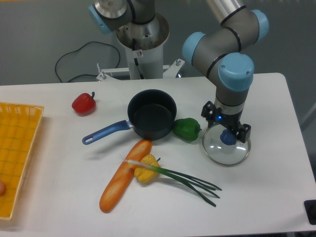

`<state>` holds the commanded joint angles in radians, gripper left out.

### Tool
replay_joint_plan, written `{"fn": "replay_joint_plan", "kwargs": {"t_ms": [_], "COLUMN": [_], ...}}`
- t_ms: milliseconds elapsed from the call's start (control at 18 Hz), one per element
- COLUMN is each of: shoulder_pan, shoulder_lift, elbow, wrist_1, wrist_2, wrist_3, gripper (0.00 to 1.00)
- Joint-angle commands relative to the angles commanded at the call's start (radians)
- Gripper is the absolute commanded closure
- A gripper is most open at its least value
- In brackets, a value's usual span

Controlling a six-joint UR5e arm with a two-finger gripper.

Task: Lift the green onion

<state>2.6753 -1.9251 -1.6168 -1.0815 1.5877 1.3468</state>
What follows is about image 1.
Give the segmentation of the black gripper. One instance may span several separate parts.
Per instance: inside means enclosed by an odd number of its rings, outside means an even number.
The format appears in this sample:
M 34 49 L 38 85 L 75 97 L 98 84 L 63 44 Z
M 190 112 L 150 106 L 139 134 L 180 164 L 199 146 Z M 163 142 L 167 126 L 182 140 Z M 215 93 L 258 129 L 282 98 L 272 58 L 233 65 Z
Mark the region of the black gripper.
M 245 143 L 250 138 L 251 126 L 240 123 L 243 108 L 243 103 L 238 106 L 227 106 L 208 101 L 202 108 L 201 116 L 207 121 L 208 127 L 220 124 L 230 132 L 237 132 L 237 140 Z

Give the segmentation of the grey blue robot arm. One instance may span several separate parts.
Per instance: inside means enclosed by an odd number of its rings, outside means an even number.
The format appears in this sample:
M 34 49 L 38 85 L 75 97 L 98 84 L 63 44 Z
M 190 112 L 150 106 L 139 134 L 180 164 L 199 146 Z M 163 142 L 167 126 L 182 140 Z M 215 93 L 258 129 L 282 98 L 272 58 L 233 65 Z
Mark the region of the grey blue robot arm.
M 246 142 L 250 126 L 240 116 L 253 80 L 254 64 L 241 50 L 260 41 L 269 22 L 259 10 L 249 10 L 241 0 L 212 0 L 210 7 L 221 29 L 211 36 L 191 34 L 182 54 L 216 86 L 214 103 L 202 110 L 208 125 L 223 125 L 235 141 Z M 169 25 L 153 0 L 98 0 L 89 12 L 101 32 L 115 32 L 125 47 L 131 79 L 157 79 L 163 75 L 163 44 Z

